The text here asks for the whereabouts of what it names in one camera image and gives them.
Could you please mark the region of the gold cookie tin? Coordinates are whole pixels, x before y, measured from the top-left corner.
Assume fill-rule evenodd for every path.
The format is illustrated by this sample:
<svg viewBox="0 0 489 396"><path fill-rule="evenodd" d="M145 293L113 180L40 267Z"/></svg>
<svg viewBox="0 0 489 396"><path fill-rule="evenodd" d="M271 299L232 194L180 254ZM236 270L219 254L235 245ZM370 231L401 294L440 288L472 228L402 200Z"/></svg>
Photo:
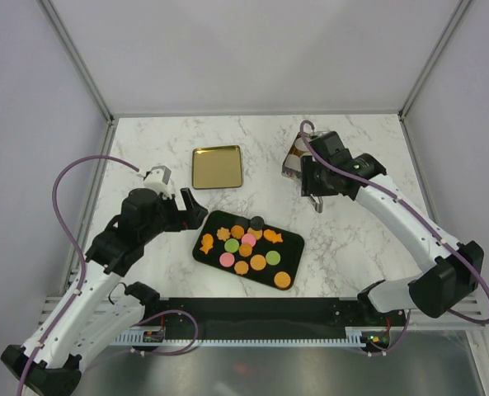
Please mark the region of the gold cookie tin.
<svg viewBox="0 0 489 396"><path fill-rule="evenodd" d="M291 180L302 181L301 157L311 155L298 132L282 163L281 175Z"/></svg>

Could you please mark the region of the orange flower cookie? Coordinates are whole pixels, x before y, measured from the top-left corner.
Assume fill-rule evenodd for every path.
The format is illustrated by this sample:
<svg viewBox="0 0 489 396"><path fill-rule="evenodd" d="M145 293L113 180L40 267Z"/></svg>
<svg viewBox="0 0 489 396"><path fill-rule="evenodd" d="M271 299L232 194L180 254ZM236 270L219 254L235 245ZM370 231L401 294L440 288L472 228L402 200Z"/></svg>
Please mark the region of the orange flower cookie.
<svg viewBox="0 0 489 396"><path fill-rule="evenodd" d="M218 240L226 242L227 240L229 240L232 237L232 234L231 234L231 231L229 229L221 227L217 230L216 237Z"/></svg>

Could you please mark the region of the orange swirl cookie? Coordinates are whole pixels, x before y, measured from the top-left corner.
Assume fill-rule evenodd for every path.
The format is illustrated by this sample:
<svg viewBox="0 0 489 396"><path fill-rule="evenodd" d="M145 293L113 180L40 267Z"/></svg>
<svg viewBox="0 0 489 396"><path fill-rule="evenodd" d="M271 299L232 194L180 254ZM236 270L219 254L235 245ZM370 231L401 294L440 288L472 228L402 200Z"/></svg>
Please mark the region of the orange swirl cookie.
<svg viewBox="0 0 489 396"><path fill-rule="evenodd" d="M252 254L252 247L248 244L241 244L238 252L241 257L249 257Z"/></svg>

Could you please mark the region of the black sandwich cookie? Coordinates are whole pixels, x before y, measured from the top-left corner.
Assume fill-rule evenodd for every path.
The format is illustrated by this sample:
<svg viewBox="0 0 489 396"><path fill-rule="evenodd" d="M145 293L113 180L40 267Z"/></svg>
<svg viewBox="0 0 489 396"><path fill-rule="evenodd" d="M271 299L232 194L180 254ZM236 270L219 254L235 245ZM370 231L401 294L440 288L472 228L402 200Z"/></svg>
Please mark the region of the black sandwich cookie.
<svg viewBox="0 0 489 396"><path fill-rule="evenodd" d="M250 228L256 231L262 230L264 227L264 219L261 216L254 216L250 219Z"/></svg>

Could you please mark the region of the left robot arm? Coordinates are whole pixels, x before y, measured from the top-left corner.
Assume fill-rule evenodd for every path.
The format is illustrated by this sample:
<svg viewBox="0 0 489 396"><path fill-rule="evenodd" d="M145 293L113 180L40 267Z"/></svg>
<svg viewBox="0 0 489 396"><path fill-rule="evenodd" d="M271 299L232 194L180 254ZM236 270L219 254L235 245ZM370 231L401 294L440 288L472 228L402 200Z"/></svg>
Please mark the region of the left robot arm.
<svg viewBox="0 0 489 396"><path fill-rule="evenodd" d="M161 233L197 230L208 210L187 188L180 190L185 209L176 197L148 188L132 190L119 214L92 241L80 257L76 280L50 316L22 345L7 346L2 363L18 379L17 393L25 388L38 395L69 395L91 359L108 342L133 325L158 321L160 294L137 281L95 322L96 330L82 334L101 301L143 257L145 247Z"/></svg>

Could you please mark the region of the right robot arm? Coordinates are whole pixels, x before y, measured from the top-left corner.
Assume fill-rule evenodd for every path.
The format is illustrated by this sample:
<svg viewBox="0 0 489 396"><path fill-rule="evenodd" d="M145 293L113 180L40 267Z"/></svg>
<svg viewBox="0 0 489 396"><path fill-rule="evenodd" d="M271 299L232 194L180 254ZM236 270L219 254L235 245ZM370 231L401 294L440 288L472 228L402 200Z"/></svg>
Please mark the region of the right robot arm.
<svg viewBox="0 0 489 396"><path fill-rule="evenodd" d="M353 157L338 133L302 133L301 139L309 151L301 158L302 196L351 198L392 232L420 270L365 288L356 307L362 323L376 325L399 309L438 318L478 288L484 251L476 242L463 244L425 218L376 158L367 153Z"/></svg>

